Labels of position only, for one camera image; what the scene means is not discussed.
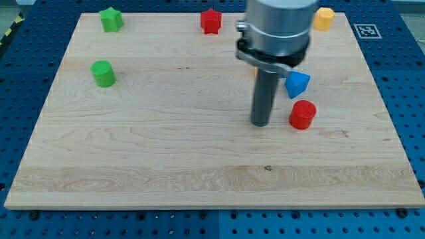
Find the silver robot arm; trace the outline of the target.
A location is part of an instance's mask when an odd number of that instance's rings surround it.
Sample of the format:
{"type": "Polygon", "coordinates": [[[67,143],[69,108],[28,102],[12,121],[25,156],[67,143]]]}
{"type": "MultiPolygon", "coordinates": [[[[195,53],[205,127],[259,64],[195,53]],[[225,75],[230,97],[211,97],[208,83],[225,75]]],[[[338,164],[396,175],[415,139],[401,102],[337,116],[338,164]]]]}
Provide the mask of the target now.
{"type": "Polygon", "coordinates": [[[247,0],[236,22],[236,57],[259,70],[288,76],[309,46],[318,0],[247,0]]]}

